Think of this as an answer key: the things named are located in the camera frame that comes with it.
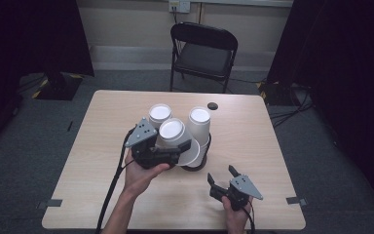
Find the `chair seat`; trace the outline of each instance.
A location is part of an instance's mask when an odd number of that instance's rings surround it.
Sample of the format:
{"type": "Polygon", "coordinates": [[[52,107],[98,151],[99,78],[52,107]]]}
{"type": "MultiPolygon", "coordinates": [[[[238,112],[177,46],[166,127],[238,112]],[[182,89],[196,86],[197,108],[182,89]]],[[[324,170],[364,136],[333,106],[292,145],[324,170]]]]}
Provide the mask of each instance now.
{"type": "Polygon", "coordinates": [[[175,70],[186,73],[201,73],[224,80],[229,73],[232,52],[211,47],[186,44],[175,62],[175,70]]]}

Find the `chair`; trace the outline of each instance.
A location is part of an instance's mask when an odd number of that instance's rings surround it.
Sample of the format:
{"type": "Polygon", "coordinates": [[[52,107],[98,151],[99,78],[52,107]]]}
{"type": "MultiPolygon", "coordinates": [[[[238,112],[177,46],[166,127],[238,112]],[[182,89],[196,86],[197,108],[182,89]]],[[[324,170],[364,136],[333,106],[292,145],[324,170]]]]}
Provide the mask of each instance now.
{"type": "Polygon", "coordinates": [[[174,71],[224,82],[226,93],[238,41],[229,31],[193,22],[180,22],[171,28],[172,61],[169,90],[174,71]]]}

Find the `forearm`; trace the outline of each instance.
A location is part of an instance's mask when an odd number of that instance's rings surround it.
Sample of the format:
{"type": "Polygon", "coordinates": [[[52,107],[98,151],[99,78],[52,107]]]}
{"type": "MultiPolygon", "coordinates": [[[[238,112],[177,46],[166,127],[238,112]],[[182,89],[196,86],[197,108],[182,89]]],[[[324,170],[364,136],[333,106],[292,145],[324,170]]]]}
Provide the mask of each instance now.
{"type": "Polygon", "coordinates": [[[127,232],[135,199],[136,196],[129,193],[123,192],[120,194],[102,234],[125,234],[127,232]]]}

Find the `light wood tabletop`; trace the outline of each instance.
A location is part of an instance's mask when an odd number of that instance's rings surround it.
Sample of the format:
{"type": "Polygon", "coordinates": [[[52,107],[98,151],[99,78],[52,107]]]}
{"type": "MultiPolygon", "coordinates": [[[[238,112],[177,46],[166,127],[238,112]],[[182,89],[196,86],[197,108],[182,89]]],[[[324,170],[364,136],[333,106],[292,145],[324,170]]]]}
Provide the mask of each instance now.
{"type": "MultiPolygon", "coordinates": [[[[248,175],[263,195],[262,201],[253,199],[256,229],[303,229],[306,223],[300,206],[286,201],[296,194],[261,97],[127,91],[93,95],[52,197],[62,204],[47,208],[43,226],[95,229],[127,132],[142,117],[148,118],[154,104],[167,104],[172,116],[186,123],[193,107],[206,107],[210,102],[217,103],[218,109],[210,110],[212,142],[206,166],[198,172],[176,166],[154,178],[135,202],[129,229],[225,229],[223,205],[209,196],[206,176],[211,173],[216,184],[227,188],[232,178],[229,165],[248,175]]],[[[124,180],[125,172],[103,225],[124,180]]]]}

